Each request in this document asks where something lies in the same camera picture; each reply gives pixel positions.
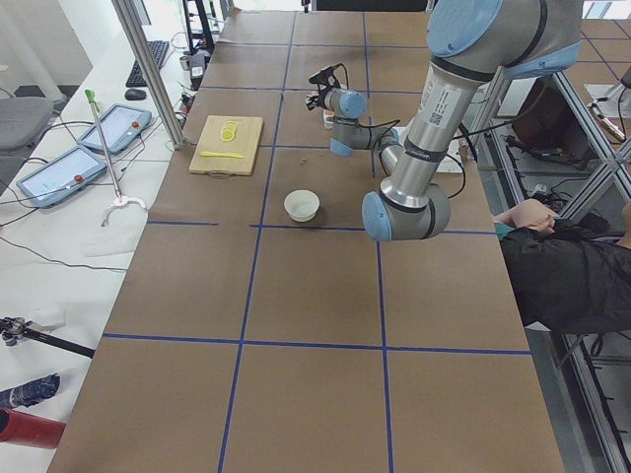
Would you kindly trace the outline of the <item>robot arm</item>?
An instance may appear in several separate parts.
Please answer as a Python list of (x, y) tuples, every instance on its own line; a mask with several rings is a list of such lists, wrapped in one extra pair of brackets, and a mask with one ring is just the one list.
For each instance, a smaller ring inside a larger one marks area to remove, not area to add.
[(386, 175), (392, 174), (402, 149), (399, 119), (364, 125), (360, 118), (367, 109), (367, 99), (359, 92), (331, 86), (307, 95), (305, 105), (309, 110), (319, 107), (332, 113), (331, 153), (350, 157), (358, 150), (376, 152)]
[(580, 1), (441, 1), (427, 33), (426, 82), (403, 142), (381, 151), (393, 168), (362, 203), (366, 233), (376, 241), (434, 237), (451, 207), (432, 178), (477, 89), (498, 71), (509, 80), (547, 76), (579, 56)]

